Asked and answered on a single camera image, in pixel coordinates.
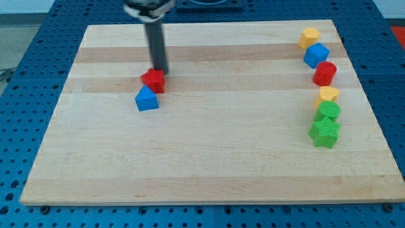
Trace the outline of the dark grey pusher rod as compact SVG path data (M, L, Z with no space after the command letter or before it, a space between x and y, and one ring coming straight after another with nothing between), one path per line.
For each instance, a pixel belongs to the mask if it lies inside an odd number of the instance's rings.
M169 72L162 19L144 24L151 62L155 70Z

